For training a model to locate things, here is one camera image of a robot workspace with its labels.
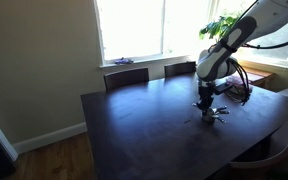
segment wall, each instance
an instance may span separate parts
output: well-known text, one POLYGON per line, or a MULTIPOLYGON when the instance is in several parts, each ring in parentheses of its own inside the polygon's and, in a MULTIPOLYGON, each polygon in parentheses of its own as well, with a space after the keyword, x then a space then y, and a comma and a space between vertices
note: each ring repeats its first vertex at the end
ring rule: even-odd
MULTIPOLYGON (((99 52, 91 0, 0 0, 0 128, 11 143, 84 122, 80 95, 121 69, 100 69, 99 52)), ((149 67, 156 79, 179 61, 127 67, 149 67)), ((273 86, 288 86, 288 72, 273 86)))

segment chair back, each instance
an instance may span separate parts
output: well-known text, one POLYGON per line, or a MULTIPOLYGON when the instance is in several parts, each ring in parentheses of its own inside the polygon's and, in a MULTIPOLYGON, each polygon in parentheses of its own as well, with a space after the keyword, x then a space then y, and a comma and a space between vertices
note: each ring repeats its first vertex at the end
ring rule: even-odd
POLYGON ((243 178, 250 178, 264 174, 287 158, 288 122, 272 134, 270 152, 267 158, 252 162, 230 162, 229 166, 233 173, 237 173, 243 178))
POLYGON ((149 81, 148 68, 138 68, 104 75, 106 90, 149 81))
POLYGON ((194 62, 184 62, 169 64, 164 66, 165 78, 171 76, 177 76, 185 73, 192 73, 196 71, 196 63, 194 62))

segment green leaves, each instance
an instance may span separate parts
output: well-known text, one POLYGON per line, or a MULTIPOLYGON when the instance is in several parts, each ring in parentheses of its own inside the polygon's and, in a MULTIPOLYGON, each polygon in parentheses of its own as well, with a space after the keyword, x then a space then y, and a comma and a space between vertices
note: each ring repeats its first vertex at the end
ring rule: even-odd
POLYGON ((233 27, 237 20, 238 17, 220 16, 217 21, 210 22, 200 29, 199 38, 204 39, 205 35, 208 34, 209 39, 215 38, 217 42, 233 27))

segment dark wooden table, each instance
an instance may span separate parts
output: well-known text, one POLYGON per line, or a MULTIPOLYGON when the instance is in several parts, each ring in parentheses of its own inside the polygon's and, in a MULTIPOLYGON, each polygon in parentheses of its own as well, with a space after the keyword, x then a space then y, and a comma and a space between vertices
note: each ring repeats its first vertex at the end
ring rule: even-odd
POLYGON ((201 121, 195 74, 81 96, 98 179, 204 179, 288 120, 288 97, 254 87, 224 94, 226 124, 201 121))

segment hardwood floor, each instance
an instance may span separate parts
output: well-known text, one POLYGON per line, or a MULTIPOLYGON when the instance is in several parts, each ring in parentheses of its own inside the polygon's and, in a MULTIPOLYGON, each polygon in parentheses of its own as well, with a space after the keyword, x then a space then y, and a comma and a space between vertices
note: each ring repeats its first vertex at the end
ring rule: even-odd
POLYGON ((24 153, 7 180, 95 180, 86 133, 24 153))

